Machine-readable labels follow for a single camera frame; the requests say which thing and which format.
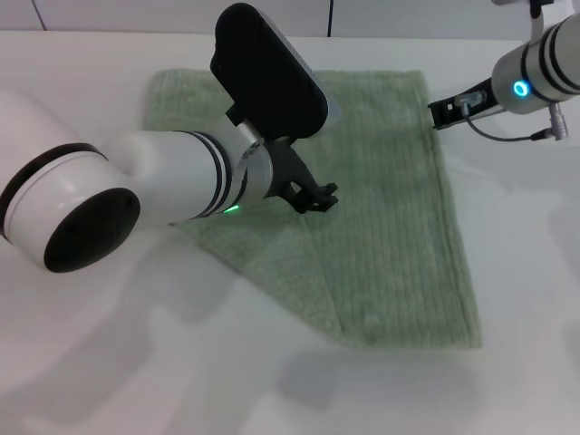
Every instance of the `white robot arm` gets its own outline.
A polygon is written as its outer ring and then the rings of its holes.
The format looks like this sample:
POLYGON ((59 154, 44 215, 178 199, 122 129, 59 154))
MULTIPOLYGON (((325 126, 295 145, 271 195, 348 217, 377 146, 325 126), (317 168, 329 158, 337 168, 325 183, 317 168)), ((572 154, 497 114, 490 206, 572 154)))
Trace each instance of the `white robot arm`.
POLYGON ((136 227, 273 196, 299 213, 334 205, 336 185, 319 186, 291 145, 338 107, 267 17, 230 6, 210 69, 234 100, 213 127, 128 132, 100 150, 32 97, 0 90, 0 234, 62 273, 99 261, 136 227))

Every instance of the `cable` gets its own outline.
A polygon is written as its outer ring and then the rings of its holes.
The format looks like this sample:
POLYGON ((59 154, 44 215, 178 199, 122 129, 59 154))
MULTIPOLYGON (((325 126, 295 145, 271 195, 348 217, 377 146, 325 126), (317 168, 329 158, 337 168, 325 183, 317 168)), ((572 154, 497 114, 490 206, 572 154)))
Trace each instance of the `cable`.
POLYGON ((463 116, 463 119, 465 120, 465 122, 467 124, 469 124, 469 126, 477 133, 480 134, 481 136, 483 136, 484 138, 487 139, 491 139, 491 140, 497 140, 498 142, 521 142, 524 140, 532 140, 531 136, 522 136, 519 138, 500 138, 498 136, 492 136, 491 134, 487 134, 485 131, 480 130, 471 120, 471 118, 467 115, 463 116))
POLYGON ((330 9, 328 10, 328 30, 326 32, 327 38, 330 38, 333 35, 333 13, 334 13, 334 0, 330 0, 330 9))
POLYGON ((485 131, 480 130, 469 117, 469 101, 466 99, 473 100, 474 95, 475 94, 460 95, 460 97, 464 97, 463 100, 461 101, 461 114, 463 115, 463 119, 471 127, 471 129, 473 129, 477 134, 483 136, 484 138, 497 140, 498 142, 523 142, 524 140, 542 140, 554 136, 552 129, 543 129, 535 132, 530 136, 521 136, 519 138, 500 138, 498 136, 487 134, 485 131))
POLYGON ((40 21, 40 26, 43 28, 43 30, 47 30, 46 24, 44 24, 43 16, 40 15, 40 11, 38 10, 38 6, 36 5, 36 1, 32 0, 32 3, 33 3, 34 11, 36 12, 36 16, 38 17, 38 21, 40 21))

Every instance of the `green towel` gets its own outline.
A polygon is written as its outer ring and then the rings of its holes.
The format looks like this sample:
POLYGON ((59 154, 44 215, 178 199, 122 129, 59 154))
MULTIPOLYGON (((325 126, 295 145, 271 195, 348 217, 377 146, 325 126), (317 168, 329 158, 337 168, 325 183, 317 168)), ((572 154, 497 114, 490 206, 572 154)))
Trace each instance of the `green towel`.
MULTIPOLYGON (((476 348, 478 311, 420 72, 320 72, 343 110, 295 149, 339 203, 280 198, 179 227, 316 330, 352 347, 476 348)), ((231 100, 208 72, 160 72, 145 128, 204 130, 231 100)))

